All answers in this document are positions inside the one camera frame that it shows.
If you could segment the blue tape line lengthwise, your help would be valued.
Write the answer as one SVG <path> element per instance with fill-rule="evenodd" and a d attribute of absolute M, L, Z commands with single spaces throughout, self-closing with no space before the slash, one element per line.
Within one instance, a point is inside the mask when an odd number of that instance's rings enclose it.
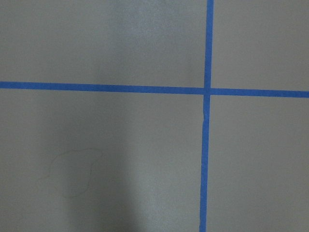
<path fill-rule="evenodd" d="M 211 104 L 213 13 L 214 13 L 214 0 L 208 0 L 206 8 L 206 34 L 205 34 L 206 37 L 205 37 L 205 63 L 204 63 L 200 210 L 199 210 L 200 232 L 205 232 L 207 230 L 207 194 L 208 194 L 208 158 L 209 158 L 210 104 Z"/>

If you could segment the blue tape line crosswise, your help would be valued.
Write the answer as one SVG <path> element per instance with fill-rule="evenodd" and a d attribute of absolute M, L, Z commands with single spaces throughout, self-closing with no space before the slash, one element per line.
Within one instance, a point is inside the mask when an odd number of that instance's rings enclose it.
<path fill-rule="evenodd" d="M 307 91 L 233 89 L 233 88 L 211 88 L 211 87 L 155 87 L 155 86 L 7 82 L 7 81 L 1 81 L 0 87 L 4 89 L 128 92 L 128 93 L 153 93 L 153 94 L 158 93 L 158 94 L 254 96 L 254 97 L 283 97 L 283 98 L 309 97 L 309 93 Z"/>

